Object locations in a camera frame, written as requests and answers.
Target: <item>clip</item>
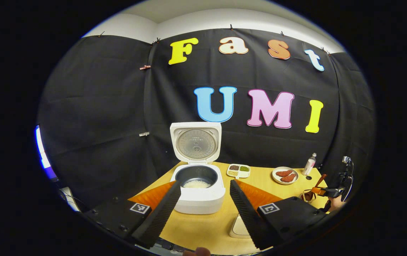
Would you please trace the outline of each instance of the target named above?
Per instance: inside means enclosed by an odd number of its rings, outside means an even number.
[[[151,66],[150,65],[143,65],[143,67],[141,67],[140,70],[144,70],[144,69],[147,69],[147,68],[151,68]]]

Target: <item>bottle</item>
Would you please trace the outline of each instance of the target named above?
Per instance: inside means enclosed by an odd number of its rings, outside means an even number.
[[[311,172],[311,169],[314,167],[314,164],[316,163],[316,153],[312,153],[312,157],[307,160],[306,166],[304,167],[303,170],[303,175],[308,176],[309,173]]]

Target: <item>yellow letter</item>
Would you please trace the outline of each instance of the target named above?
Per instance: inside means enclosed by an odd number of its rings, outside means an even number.
[[[309,125],[306,126],[306,131],[308,133],[318,133],[318,121],[323,103],[316,100],[310,100],[309,105],[311,105],[311,118],[309,120]]]
[[[183,52],[189,55],[192,51],[192,45],[198,44],[197,38],[186,39],[178,42],[173,42],[170,44],[172,47],[172,58],[169,60],[169,65],[176,64],[176,63],[183,63],[187,60],[186,57],[183,56]]]
[[[244,40],[239,37],[226,37],[219,42],[223,45],[219,47],[219,51],[224,54],[232,54],[234,52],[238,54],[245,54],[249,49],[244,45]]]

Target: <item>meat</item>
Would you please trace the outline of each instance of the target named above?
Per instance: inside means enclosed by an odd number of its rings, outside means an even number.
[[[288,171],[282,171],[282,172],[276,172],[276,175],[279,177],[286,177],[289,174],[291,174],[292,170],[288,170]]]
[[[283,182],[291,182],[295,178],[295,176],[296,176],[296,174],[288,175],[288,176],[286,176],[284,178],[281,178],[281,181],[283,181]]]

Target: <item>finger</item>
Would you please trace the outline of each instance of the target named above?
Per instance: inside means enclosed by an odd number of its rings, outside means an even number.
[[[191,251],[184,251],[183,256],[197,256],[197,254],[191,252]]]
[[[204,247],[197,247],[196,248],[196,255],[197,256],[210,256],[211,253],[210,253],[209,249],[206,249]]]

